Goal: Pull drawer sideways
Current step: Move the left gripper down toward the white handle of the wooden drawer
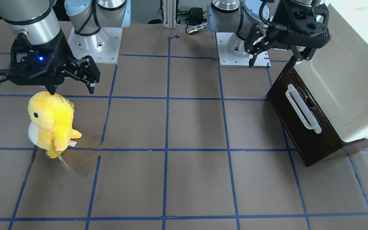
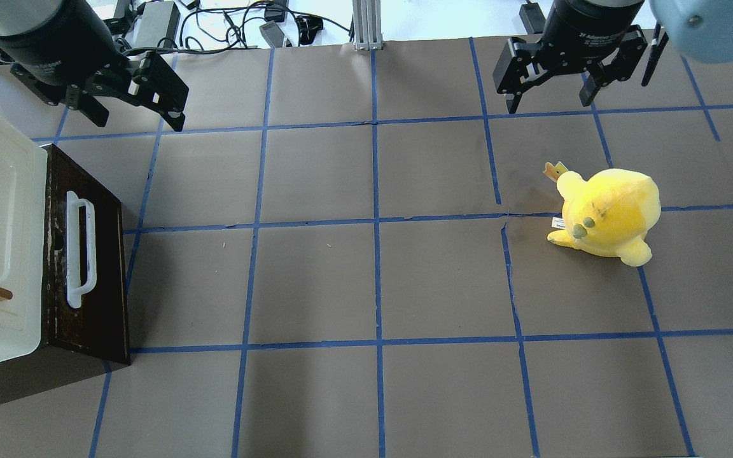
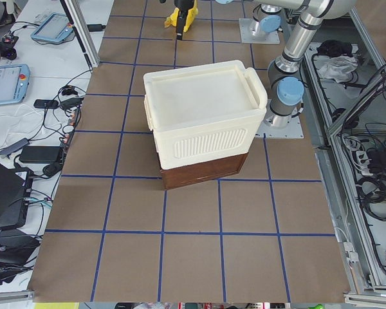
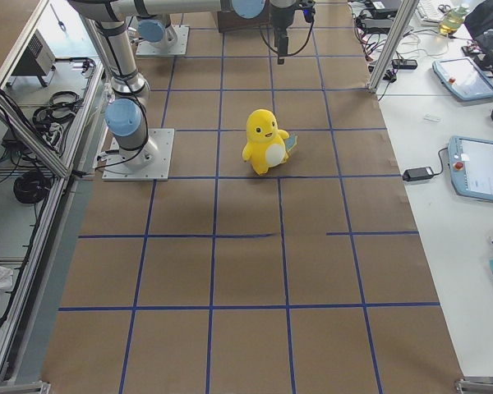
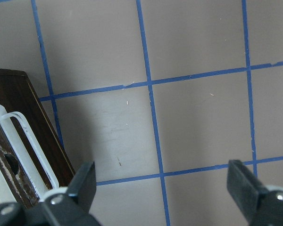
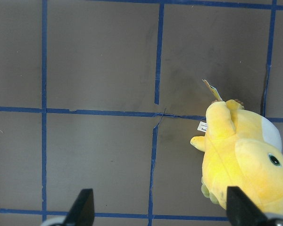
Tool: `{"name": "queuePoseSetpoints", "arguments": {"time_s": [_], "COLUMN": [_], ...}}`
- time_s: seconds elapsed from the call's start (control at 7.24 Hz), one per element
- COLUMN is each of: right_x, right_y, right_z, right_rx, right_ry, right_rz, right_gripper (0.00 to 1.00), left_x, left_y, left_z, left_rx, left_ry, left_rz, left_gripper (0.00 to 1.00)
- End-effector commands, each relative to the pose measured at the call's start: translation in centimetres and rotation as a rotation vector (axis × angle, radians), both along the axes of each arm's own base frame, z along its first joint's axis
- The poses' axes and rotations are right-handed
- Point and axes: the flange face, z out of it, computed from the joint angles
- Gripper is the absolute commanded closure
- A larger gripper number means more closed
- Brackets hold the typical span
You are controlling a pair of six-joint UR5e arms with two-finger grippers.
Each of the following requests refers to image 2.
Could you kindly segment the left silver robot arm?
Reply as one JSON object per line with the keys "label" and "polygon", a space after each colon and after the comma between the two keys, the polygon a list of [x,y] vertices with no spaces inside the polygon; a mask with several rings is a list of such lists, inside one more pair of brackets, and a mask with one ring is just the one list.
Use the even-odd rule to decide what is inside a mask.
{"label": "left silver robot arm", "polygon": [[189,88],[159,46],[121,52],[85,1],[0,1],[0,49],[11,74],[41,101],[66,105],[105,127],[111,97],[148,108],[174,131],[185,125]]}

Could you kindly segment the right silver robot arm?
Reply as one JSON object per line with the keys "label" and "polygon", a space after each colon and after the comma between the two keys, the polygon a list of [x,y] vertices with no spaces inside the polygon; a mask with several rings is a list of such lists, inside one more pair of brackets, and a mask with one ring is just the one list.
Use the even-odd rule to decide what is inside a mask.
{"label": "right silver robot arm", "polygon": [[650,54],[642,85],[651,81],[669,43],[705,64],[733,62],[733,1],[650,1],[655,29],[647,38],[635,18],[643,1],[554,1],[535,43],[512,37],[492,71],[507,111],[517,112],[522,96],[550,78],[585,74],[579,92],[590,106],[599,91],[628,81]]}

